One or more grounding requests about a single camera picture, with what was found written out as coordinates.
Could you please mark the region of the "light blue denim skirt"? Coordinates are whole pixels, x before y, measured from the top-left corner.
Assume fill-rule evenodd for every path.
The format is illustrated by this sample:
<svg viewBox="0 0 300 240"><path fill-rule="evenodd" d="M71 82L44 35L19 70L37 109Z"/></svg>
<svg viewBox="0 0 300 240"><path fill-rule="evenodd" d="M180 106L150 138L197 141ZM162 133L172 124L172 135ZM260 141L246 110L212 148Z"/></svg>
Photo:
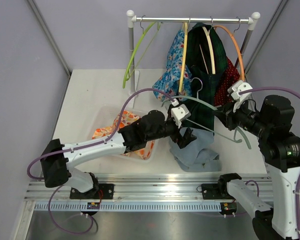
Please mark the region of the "light blue denim skirt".
<svg viewBox="0 0 300 240"><path fill-rule="evenodd" d="M214 142L212 132L191 128L196 140L189 143L185 148L179 148L171 139L169 140L170 153L180 168L188 173L219 172L221 163L219 154L211 149Z"/></svg>

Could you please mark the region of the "blue floral skirt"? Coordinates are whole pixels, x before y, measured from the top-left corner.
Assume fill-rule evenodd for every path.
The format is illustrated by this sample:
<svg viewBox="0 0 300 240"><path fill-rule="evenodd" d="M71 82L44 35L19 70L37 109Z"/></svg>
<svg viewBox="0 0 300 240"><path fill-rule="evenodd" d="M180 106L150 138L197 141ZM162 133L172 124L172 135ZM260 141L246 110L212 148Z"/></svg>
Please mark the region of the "blue floral skirt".
<svg viewBox="0 0 300 240"><path fill-rule="evenodd" d="M166 57L166 71L154 83L153 89L165 92L170 96L192 96L192 74L187 65L184 66L182 89L179 91L181 79L183 52L184 52L184 30L179 30L173 39Z"/></svg>

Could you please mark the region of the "lime green plastic hanger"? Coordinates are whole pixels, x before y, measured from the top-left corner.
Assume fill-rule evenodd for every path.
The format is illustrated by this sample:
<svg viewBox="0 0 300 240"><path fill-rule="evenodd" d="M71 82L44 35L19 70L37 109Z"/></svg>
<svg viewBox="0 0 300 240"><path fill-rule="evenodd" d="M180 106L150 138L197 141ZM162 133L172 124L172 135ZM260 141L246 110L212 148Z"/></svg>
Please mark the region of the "lime green plastic hanger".
<svg viewBox="0 0 300 240"><path fill-rule="evenodd" d="M137 40L137 42L135 43L135 34L134 34L134 27L132 21L133 19L134 18L132 16L128 17L128 20L130 20L130 23L128 24L129 60L127 62L127 66L123 75L123 82L122 82L122 87L124 89L126 87L129 87L130 93L134 93L137 90L139 75L140 75L138 66L140 65L142 59L147 53L152 42L157 37L162 26L161 22L151 22L147 27L143 27L142 22L140 21L140 28L142 30L142 33L139 39ZM144 40L146 39L148 32L153 29L155 29L154 35L149 40L147 46L144 48L143 52L136 60L136 56L140 52L140 47L144 43Z"/></svg>

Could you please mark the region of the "yellow plastic hanger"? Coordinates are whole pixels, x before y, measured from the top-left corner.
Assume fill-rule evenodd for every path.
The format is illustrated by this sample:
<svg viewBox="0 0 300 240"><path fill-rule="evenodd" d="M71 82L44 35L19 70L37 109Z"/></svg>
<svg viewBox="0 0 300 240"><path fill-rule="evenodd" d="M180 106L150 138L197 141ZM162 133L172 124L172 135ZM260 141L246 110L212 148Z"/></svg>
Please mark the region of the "yellow plastic hanger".
<svg viewBox="0 0 300 240"><path fill-rule="evenodd" d="M185 69L186 69L187 45L188 45L188 28L189 28L188 22L184 22L183 23L184 41L183 41L183 52L182 52L182 62L181 62L178 93L180 93L183 90L183 82L184 82Z"/></svg>

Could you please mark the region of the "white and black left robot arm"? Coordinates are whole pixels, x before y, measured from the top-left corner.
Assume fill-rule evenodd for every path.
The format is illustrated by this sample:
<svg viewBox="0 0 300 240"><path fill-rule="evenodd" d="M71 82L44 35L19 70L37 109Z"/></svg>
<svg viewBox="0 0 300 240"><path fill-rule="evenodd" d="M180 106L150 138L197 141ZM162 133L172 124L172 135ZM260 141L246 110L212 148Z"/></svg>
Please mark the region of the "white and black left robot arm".
<svg viewBox="0 0 300 240"><path fill-rule="evenodd" d="M40 160L45 187L71 187L80 199L101 197L98 178L91 172L78 170L78 165L104 156L141 150L148 142L166 137L183 149L197 137L189 127L181 134L181 126L181 120L172 116L165 118L162 112L152 110L106 137L74 144L61 144L59 139L53 139Z"/></svg>

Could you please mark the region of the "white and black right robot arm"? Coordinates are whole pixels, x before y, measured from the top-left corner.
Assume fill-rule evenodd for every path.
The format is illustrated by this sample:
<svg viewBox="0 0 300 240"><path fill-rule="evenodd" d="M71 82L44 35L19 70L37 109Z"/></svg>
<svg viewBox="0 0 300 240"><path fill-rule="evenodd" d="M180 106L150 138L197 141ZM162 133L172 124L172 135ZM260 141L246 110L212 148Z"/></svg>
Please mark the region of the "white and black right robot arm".
<svg viewBox="0 0 300 240"><path fill-rule="evenodd" d="M255 195L237 173L201 185L205 200L232 200L249 214L260 240L300 240L300 137L291 132L295 110L289 99L268 95L259 111L244 101L218 107L214 115L229 130L241 127L258 139L272 180L273 204Z"/></svg>

